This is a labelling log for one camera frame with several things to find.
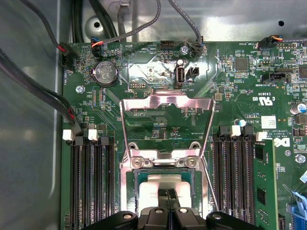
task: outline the motherboard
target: motherboard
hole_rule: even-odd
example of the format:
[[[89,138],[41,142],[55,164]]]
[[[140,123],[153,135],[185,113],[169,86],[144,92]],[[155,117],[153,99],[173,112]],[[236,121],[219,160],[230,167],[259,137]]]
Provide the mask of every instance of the motherboard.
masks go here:
[[[61,229],[139,214],[168,186],[203,217],[216,204],[265,230],[306,229],[307,47],[259,45],[71,44],[63,95],[83,136],[63,141]]]

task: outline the sticker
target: sticker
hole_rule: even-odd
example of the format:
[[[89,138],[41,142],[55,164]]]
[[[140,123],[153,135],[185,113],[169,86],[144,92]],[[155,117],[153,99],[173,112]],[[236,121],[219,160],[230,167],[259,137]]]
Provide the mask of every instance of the sticker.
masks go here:
[[[276,117],[261,116],[261,128],[276,128]]]
[[[307,182],[307,171],[299,178],[302,182],[306,183]]]

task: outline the blue wire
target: blue wire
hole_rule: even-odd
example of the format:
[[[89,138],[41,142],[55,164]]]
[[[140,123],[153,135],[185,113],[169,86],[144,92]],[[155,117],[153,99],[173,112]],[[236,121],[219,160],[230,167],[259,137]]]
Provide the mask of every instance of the blue wire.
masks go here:
[[[98,38],[95,38],[95,37],[92,37],[92,39],[96,42],[99,42],[99,39]]]

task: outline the screw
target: screw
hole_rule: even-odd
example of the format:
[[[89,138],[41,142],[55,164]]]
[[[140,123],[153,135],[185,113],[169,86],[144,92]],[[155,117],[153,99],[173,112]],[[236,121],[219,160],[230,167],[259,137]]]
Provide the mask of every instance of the screw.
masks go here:
[[[182,55],[186,55],[186,54],[189,53],[189,48],[187,46],[182,46],[180,48],[180,52],[181,52]]]
[[[185,208],[181,208],[181,209],[179,209],[179,212],[181,212],[181,213],[185,214],[185,213],[187,213],[187,212],[188,212],[188,210],[187,210],[187,209],[185,209]]]
[[[140,158],[134,158],[132,160],[132,166],[134,168],[140,168],[142,166],[142,160]]]
[[[188,160],[187,160],[187,166],[188,167],[193,168],[193,167],[196,166],[196,164],[197,164],[197,161],[196,161],[195,158],[188,158]]]
[[[219,214],[213,214],[212,217],[214,219],[222,219],[222,217]]]
[[[295,161],[300,164],[305,163],[306,157],[303,156],[302,154],[298,154],[295,156]]]
[[[156,209],[155,212],[156,213],[163,213],[163,209]]]
[[[132,217],[131,214],[126,214],[126,215],[124,215],[124,219],[130,219],[131,217]]]
[[[84,92],[85,92],[85,87],[84,87],[83,85],[78,85],[78,86],[76,87],[76,92],[77,92],[77,94],[82,94],[82,93],[84,93]]]

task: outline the silver metal frame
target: silver metal frame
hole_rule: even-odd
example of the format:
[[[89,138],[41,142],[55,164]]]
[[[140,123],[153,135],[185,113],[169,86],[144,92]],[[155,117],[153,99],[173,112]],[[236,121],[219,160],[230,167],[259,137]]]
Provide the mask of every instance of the silver metal frame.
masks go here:
[[[131,109],[155,109],[162,104],[174,104],[177,108],[200,108],[205,111],[211,111],[211,115],[206,123],[203,134],[203,143],[192,142],[189,149],[174,149],[168,154],[162,154],[156,149],[139,149],[136,143],[128,143],[127,129],[125,123],[125,111]],[[151,93],[145,99],[124,99],[119,102],[121,122],[124,132],[125,153],[120,163],[120,199],[121,210],[127,210],[127,172],[139,168],[152,168],[154,166],[174,166],[177,168],[188,167],[195,168],[202,172],[203,183],[203,205],[202,214],[208,213],[208,205],[205,200],[208,198],[208,185],[211,183],[209,173],[205,164],[203,164],[204,152],[208,140],[210,127],[214,116],[215,101],[212,98],[189,98],[180,90],[167,90]]]

